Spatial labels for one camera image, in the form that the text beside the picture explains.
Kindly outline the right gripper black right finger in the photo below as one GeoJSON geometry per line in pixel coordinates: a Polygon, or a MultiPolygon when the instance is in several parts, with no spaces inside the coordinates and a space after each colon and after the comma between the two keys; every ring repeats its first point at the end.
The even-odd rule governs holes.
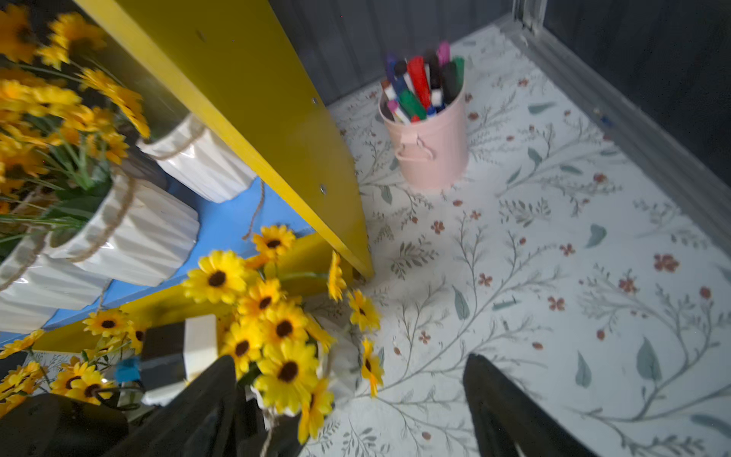
{"type": "Polygon", "coordinates": [[[594,454],[487,358],[468,356],[463,386],[482,456],[594,454]]]}

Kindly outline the shelf pot three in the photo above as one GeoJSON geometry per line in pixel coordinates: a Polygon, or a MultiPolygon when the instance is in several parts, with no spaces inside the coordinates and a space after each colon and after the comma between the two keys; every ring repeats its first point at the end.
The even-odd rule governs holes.
{"type": "Polygon", "coordinates": [[[182,287],[197,303],[230,306],[221,355],[232,358],[237,380],[249,385],[272,426],[297,420],[304,445],[319,438],[327,418],[358,388],[377,397],[385,370],[371,336],[380,331],[381,316],[363,291],[348,286],[338,252],[327,268],[282,273],[280,263],[297,244],[294,232],[264,227],[253,241],[257,255],[251,259],[233,251],[200,258],[182,287]],[[324,282],[329,301],[348,306],[343,328],[305,310],[289,285],[306,279],[324,282]]]}
{"type": "Polygon", "coordinates": [[[60,13],[40,37],[28,7],[1,9],[1,264],[40,254],[137,286],[186,262],[194,209],[125,170],[152,131],[143,98],[98,59],[104,30],[60,13]]]}

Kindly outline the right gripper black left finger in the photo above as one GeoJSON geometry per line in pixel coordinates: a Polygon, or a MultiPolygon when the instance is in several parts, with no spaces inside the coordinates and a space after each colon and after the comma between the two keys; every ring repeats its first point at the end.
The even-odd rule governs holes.
{"type": "Polygon", "coordinates": [[[236,377],[223,356],[108,456],[227,456],[236,377]]]}

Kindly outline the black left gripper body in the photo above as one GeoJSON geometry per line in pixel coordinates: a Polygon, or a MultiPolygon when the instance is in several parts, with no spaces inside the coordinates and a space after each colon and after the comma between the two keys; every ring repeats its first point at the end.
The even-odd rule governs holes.
{"type": "Polygon", "coordinates": [[[120,411],[43,394],[27,398],[1,419],[1,454],[101,456],[128,434],[120,411]]]}

